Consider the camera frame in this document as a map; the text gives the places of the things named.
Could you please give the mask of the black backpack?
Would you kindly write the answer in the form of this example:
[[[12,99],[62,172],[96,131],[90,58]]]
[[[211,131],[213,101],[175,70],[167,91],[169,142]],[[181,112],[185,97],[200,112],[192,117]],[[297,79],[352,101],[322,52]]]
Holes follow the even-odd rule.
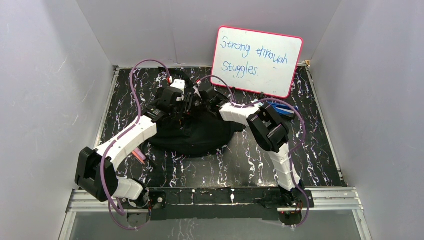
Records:
[[[184,100],[171,110],[169,116],[157,122],[157,133],[148,139],[154,147],[189,157],[203,157],[227,145],[235,133],[246,127],[224,121],[211,108],[201,106],[194,94],[194,82],[181,70],[170,70],[177,79],[185,81]],[[202,82],[200,88],[213,87]]]

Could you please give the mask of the pink highlighter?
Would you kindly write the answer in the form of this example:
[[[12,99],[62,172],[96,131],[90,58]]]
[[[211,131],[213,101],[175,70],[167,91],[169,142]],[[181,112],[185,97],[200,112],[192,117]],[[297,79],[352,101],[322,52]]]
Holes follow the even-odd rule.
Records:
[[[145,161],[146,160],[146,156],[142,153],[142,151],[139,148],[136,148],[133,151],[133,154],[140,160],[140,161]]]

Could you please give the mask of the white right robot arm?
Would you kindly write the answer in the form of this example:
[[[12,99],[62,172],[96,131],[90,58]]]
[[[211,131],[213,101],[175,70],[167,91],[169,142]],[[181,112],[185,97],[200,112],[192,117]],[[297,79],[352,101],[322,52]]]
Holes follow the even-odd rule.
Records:
[[[249,106],[235,105],[213,87],[198,88],[201,99],[226,122],[249,127],[258,146],[268,153],[278,176],[282,202],[295,207],[302,199],[303,182],[289,157],[289,128],[266,101]]]

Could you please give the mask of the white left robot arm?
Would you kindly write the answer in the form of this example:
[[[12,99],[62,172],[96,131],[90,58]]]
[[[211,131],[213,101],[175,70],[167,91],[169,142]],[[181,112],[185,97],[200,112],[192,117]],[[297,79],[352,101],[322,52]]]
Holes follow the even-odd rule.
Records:
[[[75,183],[100,202],[113,197],[128,199],[137,208],[149,203],[147,187],[134,179],[118,177],[116,170],[125,158],[143,142],[157,134],[157,122],[170,116],[173,107],[184,97],[182,81],[161,88],[155,104],[138,109],[136,119],[107,142],[80,151],[75,173]]]

